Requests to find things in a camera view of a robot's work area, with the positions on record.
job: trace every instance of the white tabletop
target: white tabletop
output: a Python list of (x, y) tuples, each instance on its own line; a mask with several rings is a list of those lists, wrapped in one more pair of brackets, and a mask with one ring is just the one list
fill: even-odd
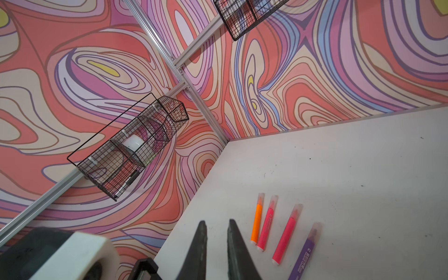
[[(250, 244), (258, 192), (279, 195), (264, 253)], [(283, 262), (271, 258), (295, 203), (304, 210)], [(309, 279), (448, 279), (448, 108), (230, 142), (155, 258), (175, 279), (200, 220), (207, 279), (227, 279), (236, 220), (264, 280), (286, 280), (312, 224), (323, 233)]]

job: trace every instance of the wire basket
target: wire basket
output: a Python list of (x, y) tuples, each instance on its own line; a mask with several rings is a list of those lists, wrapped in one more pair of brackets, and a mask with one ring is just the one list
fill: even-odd
[(256, 27), (288, 0), (214, 0), (234, 41)]
[(75, 164), (69, 157), (103, 129), (73, 151), (67, 159), (116, 201), (188, 120), (187, 111), (181, 101), (167, 96), (155, 98), (153, 103), (84, 160)]

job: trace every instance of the highlighter cap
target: highlighter cap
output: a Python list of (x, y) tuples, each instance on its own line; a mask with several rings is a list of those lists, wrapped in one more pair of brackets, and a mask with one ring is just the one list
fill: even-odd
[(271, 196), (271, 201), (269, 202), (269, 208), (272, 208), (273, 210), (276, 209), (277, 200), (279, 200), (278, 195)]
[(317, 244), (317, 241), (319, 241), (320, 234), (322, 233), (322, 227), (322, 223), (314, 223), (313, 227), (310, 230), (308, 239), (311, 240), (314, 244)]
[(259, 193), (257, 204), (260, 204), (261, 206), (263, 206), (263, 202), (264, 202), (264, 193)]
[(302, 213), (302, 210), (303, 210), (303, 204), (294, 205), (293, 211), (291, 212), (291, 216), (289, 217), (297, 221), (300, 217), (300, 213)]

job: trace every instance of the marker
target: marker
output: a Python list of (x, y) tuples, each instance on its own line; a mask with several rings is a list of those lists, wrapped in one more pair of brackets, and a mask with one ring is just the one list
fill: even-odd
[(261, 229), (260, 238), (258, 240), (257, 249), (260, 252), (264, 251), (266, 247), (267, 237), (269, 236), (269, 230), (271, 230), (272, 219), (274, 218), (274, 210), (277, 205), (278, 195), (273, 195), (271, 197), (271, 202), (269, 202), (269, 208), (264, 218), (263, 228)]
[(314, 223), (288, 280), (299, 280), (300, 277), (302, 277), (305, 266), (311, 257), (311, 253), (313, 252), (313, 248), (317, 244), (317, 241), (319, 241), (321, 232), (322, 224)]
[(263, 211), (264, 193), (258, 194), (257, 209), (255, 210), (254, 227), (252, 228), (252, 236), (250, 242), (254, 245), (258, 241), (258, 232), (260, 231), (261, 212)]
[(296, 227), (296, 223), (299, 220), (300, 213), (302, 213), (303, 205), (296, 204), (294, 205), (293, 211), (291, 212), (291, 216), (289, 216), (289, 220), (284, 228), (283, 234), (281, 235), (279, 244), (277, 245), (277, 249), (272, 256), (272, 262), (276, 265), (279, 265), (281, 259), (283, 258), (284, 252), (288, 247), (289, 240), (294, 232), (294, 228)]

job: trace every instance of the psychedelic wallpaper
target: psychedelic wallpaper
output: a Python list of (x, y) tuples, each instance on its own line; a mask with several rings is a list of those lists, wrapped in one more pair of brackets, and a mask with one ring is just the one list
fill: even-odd
[[(225, 27), (186, 72), (230, 138), (448, 101), (448, 2), (289, 0), (234, 42)], [(175, 56), (217, 14), (142, 0)]]
[[(74, 168), (66, 157), (81, 143), (136, 100), (176, 84), (122, 1), (67, 3), (0, 0), (0, 227)], [(121, 255), (118, 279), (154, 257), (223, 149), (185, 93), (177, 98), (189, 122), (118, 202), (81, 179), (1, 250), (45, 226), (110, 238)]]

